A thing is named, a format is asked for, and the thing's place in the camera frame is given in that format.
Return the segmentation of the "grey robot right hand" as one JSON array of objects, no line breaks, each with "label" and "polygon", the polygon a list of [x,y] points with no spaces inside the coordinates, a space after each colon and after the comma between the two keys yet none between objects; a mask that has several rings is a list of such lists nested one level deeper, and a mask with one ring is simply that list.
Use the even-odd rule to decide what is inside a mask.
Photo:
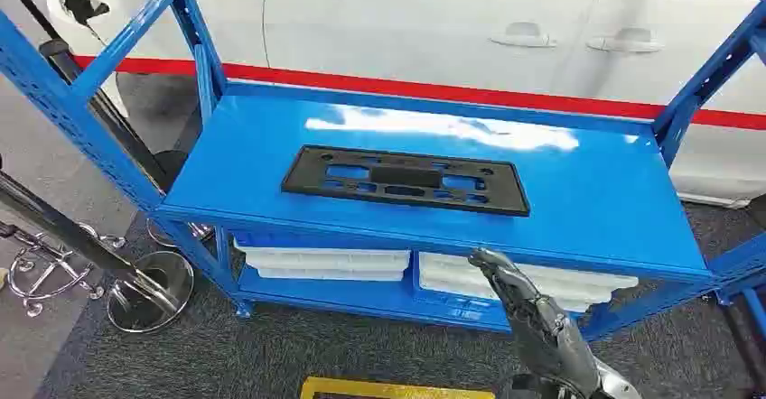
[{"label": "grey robot right hand", "polygon": [[502,302],[518,357],[528,368],[512,377],[510,388],[541,398],[597,397],[602,379],[596,359],[567,312],[504,254],[475,248],[469,263]]}]

